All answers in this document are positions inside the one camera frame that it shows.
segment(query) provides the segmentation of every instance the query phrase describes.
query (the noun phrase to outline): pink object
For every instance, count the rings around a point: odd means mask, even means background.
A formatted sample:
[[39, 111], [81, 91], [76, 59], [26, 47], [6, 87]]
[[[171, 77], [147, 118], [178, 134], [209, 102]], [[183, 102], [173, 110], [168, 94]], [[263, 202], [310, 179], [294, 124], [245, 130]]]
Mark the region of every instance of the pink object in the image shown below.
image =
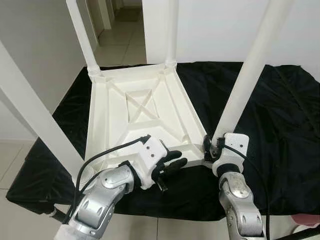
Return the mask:
[[315, 228], [320, 224], [320, 215], [299, 213], [296, 215], [291, 215], [291, 217], [299, 225], [305, 225]]

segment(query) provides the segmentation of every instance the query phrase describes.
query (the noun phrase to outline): white pillar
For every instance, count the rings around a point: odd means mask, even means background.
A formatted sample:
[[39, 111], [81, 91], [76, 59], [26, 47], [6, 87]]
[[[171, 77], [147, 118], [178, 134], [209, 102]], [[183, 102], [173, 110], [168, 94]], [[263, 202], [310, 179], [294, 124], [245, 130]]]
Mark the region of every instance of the white pillar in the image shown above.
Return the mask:
[[69, 13], [72, 19], [72, 23], [78, 37], [83, 56], [87, 65], [87, 70], [90, 75], [100, 76], [101, 71], [100, 67], [98, 66], [94, 52], [91, 48], [89, 38], [87, 35], [87, 31], [85, 29], [84, 22], [81, 18], [81, 14], [79, 11], [79, 7], [77, 5], [76, 0], [66, 0], [67, 7], [69, 9]]
[[76, 182], [84, 161], [0, 41], [0, 88]]
[[176, 52], [177, 52], [177, 31], [178, 31], [178, 12], [179, 12], [179, 0], [167, 0], [169, 3], [169, 18], [167, 29], [167, 51], [165, 64], [176, 64]]
[[211, 142], [212, 146], [216, 146], [217, 139], [222, 138], [225, 133], [233, 133], [235, 130], [259, 76], [266, 65], [271, 45], [278, 36], [292, 4], [293, 0], [270, 0], [268, 3], [256, 38], [243, 63], [215, 129]]

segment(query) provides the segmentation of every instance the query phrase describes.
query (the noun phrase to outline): black cloth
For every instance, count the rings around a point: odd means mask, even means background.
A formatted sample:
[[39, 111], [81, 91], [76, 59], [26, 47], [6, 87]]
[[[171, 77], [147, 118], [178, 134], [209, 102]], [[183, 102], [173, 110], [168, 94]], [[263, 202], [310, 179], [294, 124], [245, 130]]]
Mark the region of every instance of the black cloth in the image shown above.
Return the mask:
[[[240, 62], [179, 63], [177, 73], [206, 130], [212, 135], [241, 69]], [[271, 213], [320, 213], [320, 87], [300, 66], [266, 65], [236, 127], [249, 136], [248, 157], [267, 181]], [[53, 114], [82, 157], [85, 155], [91, 82], [84, 68]], [[266, 199], [256, 172], [244, 162], [244, 175], [262, 212]], [[218, 179], [204, 166], [184, 168], [154, 185], [125, 195], [121, 214], [219, 220]], [[68, 172], [38, 139], [6, 197], [35, 213], [70, 204], [74, 186]]]

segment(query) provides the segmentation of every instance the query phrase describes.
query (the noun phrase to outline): tiled floor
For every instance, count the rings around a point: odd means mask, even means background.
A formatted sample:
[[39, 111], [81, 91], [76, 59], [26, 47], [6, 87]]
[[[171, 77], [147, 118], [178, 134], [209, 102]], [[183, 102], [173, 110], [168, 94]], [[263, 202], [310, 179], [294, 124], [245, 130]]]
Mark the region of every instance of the tiled floor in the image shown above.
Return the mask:
[[[138, 22], [116, 22], [111, 31], [100, 35], [99, 41], [95, 56], [102, 67], [146, 63], [142, 18]], [[32, 213], [5, 198], [31, 146], [32, 142], [0, 141], [1, 240], [51, 240], [60, 226], [58, 221]], [[58, 208], [66, 211], [67, 206]], [[290, 216], [272, 216], [272, 239], [289, 234], [293, 227]], [[114, 214], [102, 239], [228, 240], [229, 237], [225, 218], [216, 222], [196, 222]]]

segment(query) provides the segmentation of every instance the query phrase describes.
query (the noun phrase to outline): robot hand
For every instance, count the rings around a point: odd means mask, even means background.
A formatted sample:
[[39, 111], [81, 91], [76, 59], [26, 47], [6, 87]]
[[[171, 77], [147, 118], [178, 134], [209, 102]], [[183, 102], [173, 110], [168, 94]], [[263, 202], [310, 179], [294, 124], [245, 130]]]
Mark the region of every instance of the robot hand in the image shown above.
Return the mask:
[[138, 159], [124, 161], [117, 168], [102, 171], [78, 204], [68, 224], [62, 224], [55, 240], [98, 240], [113, 215], [116, 203], [136, 188], [149, 189], [157, 183], [167, 188], [162, 175], [171, 175], [187, 164], [180, 151], [169, 151], [158, 139], [149, 136], [138, 152]]

